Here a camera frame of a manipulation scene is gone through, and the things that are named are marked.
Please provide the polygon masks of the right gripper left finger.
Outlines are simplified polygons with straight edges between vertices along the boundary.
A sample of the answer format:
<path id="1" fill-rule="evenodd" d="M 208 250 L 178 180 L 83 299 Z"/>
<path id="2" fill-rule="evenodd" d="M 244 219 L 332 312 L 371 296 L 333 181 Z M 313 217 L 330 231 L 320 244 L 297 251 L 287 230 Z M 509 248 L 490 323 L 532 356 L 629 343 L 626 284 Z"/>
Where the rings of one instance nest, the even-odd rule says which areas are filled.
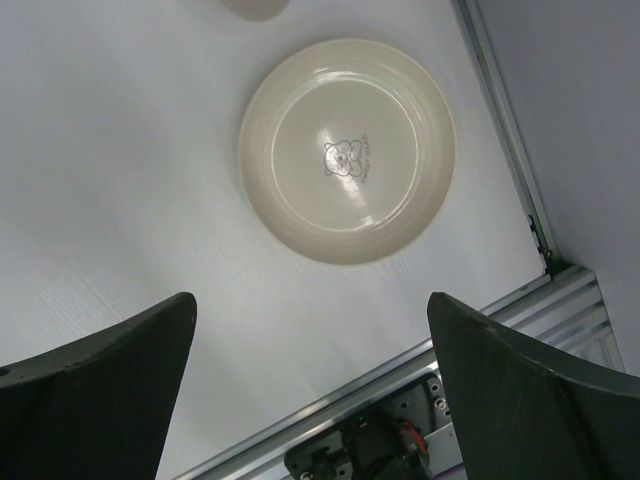
<path id="1" fill-rule="evenodd" d="M 153 479 L 189 358 L 193 294 L 1 369 L 4 479 Z"/>

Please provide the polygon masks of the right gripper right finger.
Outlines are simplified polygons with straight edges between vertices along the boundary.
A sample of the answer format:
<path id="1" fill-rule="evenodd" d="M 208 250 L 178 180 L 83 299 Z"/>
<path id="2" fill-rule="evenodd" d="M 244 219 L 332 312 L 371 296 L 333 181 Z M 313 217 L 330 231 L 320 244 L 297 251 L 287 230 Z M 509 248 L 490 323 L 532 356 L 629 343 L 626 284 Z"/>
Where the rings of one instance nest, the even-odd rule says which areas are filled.
<path id="1" fill-rule="evenodd" d="M 638 478 L 638 377 L 446 293 L 431 295 L 427 317 L 468 478 Z"/>

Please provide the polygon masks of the beige cup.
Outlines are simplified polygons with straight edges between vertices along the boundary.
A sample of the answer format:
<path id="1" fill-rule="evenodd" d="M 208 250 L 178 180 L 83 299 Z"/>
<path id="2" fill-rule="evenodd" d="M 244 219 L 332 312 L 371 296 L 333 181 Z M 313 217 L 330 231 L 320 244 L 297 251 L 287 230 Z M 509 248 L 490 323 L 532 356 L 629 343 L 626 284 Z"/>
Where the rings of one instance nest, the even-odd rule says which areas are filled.
<path id="1" fill-rule="evenodd" d="M 289 0 L 221 0 L 220 3 L 239 18 L 254 22 L 266 22 L 279 16 L 289 5 Z"/>

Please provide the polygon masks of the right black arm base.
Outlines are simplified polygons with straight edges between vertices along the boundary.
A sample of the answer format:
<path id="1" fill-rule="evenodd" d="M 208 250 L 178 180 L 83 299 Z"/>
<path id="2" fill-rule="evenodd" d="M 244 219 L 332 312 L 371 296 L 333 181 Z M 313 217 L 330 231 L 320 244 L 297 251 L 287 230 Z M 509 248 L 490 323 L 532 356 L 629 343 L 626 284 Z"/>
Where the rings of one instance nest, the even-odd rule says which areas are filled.
<path id="1" fill-rule="evenodd" d="M 294 479 L 465 479 L 443 384 L 433 372 L 284 454 Z"/>

